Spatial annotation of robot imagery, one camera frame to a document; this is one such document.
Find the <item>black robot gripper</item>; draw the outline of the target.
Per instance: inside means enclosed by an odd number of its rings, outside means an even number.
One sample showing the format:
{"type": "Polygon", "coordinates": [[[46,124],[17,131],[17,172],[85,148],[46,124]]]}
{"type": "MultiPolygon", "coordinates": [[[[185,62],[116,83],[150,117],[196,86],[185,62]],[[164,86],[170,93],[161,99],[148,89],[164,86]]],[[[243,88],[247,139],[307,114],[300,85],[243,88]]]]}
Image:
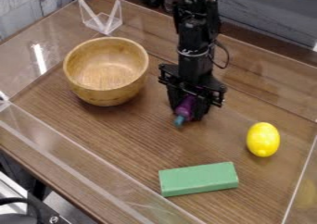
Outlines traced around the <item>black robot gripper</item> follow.
{"type": "Polygon", "coordinates": [[[193,120],[200,121],[209,112],[211,106],[221,107],[225,101],[227,86],[217,80],[212,72],[199,79],[180,75],[180,66],[176,64],[160,64],[161,75],[158,82],[168,88],[170,107],[180,106],[186,94],[196,97],[193,106],[193,120]]]}

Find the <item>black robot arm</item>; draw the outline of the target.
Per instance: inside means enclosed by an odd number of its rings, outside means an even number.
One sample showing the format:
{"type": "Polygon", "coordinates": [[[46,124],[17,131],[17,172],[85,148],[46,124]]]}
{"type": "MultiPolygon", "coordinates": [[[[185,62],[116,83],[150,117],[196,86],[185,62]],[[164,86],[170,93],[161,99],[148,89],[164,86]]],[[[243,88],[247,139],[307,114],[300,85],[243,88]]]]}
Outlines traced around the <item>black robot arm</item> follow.
{"type": "Polygon", "coordinates": [[[212,106],[221,107],[227,86],[213,76],[216,47],[221,19],[219,0],[182,0],[174,4],[176,31],[178,34],[178,64],[160,64],[158,81],[166,85],[176,125],[200,121],[212,106]]]}

